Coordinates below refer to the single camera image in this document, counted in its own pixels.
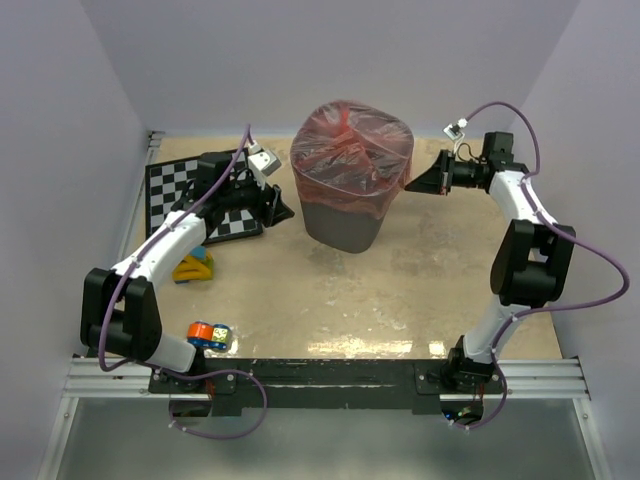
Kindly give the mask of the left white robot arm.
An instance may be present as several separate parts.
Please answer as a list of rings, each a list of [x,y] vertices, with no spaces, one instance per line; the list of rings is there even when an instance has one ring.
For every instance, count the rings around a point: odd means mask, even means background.
[[[281,166],[270,151],[243,148],[198,157],[194,179],[159,228],[131,255],[108,269],[94,268],[83,285],[80,340],[109,372],[108,353],[172,371],[185,392],[200,390],[207,368],[196,346],[164,332],[156,299],[179,263],[231,212],[247,210],[265,227],[293,217],[279,186],[267,178]]]

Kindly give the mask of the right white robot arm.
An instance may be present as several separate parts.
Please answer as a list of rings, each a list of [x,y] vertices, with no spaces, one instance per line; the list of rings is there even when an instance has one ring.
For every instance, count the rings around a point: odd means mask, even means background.
[[[557,300],[563,289],[573,243],[536,217],[522,182],[528,168],[514,160],[513,135],[489,132],[478,160],[458,160],[442,150],[434,164],[405,186],[408,192],[447,195],[454,187],[484,190],[508,222],[491,267],[493,294],[485,316],[450,349],[440,372],[430,377],[466,393],[497,374],[497,358],[522,315]]]

